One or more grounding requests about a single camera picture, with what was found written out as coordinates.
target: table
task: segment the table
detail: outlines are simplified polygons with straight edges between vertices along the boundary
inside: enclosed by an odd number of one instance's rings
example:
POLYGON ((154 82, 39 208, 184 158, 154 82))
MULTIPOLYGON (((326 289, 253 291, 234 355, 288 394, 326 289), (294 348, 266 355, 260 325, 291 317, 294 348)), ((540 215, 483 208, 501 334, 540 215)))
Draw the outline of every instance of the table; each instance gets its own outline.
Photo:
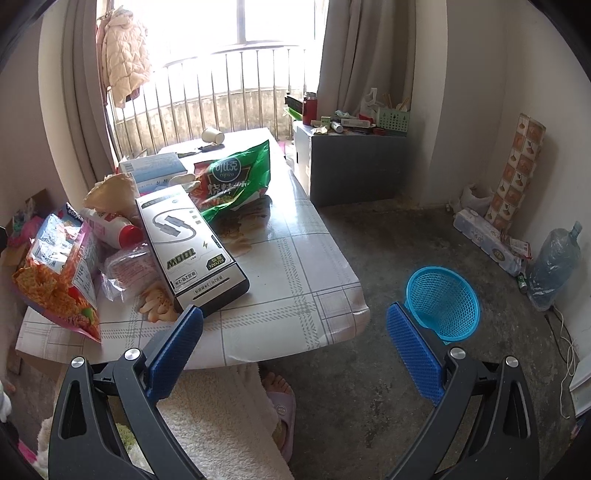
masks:
MULTIPOLYGON (((251 288, 206 318, 203 336, 187 362, 188 369, 309 351, 352 339, 369 322, 369 309, 357 276, 287 167, 268 129, 227 134, 224 149, 186 157, 183 163, 193 171, 197 161, 223 158, 265 140, 271 147, 268 197, 236 211, 238 221, 255 219, 256 228, 241 232, 239 245, 228 245, 228 239, 220 235, 230 252, 238 247, 237 262, 251 288)), ((194 151, 202 144, 198 140, 171 145, 161 153, 194 151)), ((138 313, 139 299, 123 304, 100 294, 98 303, 101 345, 28 309, 17 350, 61 363, 78 355, 91 363, 107 362, 119 358, 128 348, 144 347, 154 333, 170 327, 144 320, 138 313)))

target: puffer jacket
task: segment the puffer jacket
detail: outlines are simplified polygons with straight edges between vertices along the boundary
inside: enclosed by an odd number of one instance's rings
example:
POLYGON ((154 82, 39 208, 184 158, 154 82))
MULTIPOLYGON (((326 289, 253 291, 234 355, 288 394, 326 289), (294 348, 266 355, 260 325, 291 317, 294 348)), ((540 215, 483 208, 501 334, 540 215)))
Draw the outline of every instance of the puffer jacket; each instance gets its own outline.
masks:
POLYGON ((102 80, 111 87, 115 106, 150 81, 151 65, 146 47, 146 29, 129 10, 119 7, 105 25, 101 52, 102 80))

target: balcony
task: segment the balcony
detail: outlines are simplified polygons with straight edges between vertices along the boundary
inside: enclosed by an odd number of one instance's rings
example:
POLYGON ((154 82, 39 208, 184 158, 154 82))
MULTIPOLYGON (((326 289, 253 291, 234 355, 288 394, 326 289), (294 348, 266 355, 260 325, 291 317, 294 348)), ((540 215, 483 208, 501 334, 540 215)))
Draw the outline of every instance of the balcony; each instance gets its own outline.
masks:
POLYGON ((200 138, 207 127, 267 127, 277 140, 289 138, 284 96, 316 90, 321 53, 317 44, 244 44, 164 65, 123 109, 109 98, 109 134, 119 159, 200 138))

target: green snack bag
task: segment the green snack bag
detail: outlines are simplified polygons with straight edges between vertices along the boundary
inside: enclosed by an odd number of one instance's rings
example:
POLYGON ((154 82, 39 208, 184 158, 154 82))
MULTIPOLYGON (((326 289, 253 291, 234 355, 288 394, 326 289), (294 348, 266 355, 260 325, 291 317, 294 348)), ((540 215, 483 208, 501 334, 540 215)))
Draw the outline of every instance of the green snack bag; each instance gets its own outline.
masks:
POLYGON ((269 141, 220 160, 195 164, 201 184, 189 193, 206 222, 262 197, 271 180, 269 141))

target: water bottle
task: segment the water bottle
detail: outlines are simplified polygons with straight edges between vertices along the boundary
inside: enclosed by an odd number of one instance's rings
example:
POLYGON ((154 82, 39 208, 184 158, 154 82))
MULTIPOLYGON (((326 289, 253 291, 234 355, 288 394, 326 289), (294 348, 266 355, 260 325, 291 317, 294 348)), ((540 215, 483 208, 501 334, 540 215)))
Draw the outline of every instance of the water bottle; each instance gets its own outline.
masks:
POLYGON ((539 312, 548 310, 570 278, 581 258, 577 237, 583 227, 574 223, 571 231, 556 228, 544 241, 528 276, 527 296, 539 312))

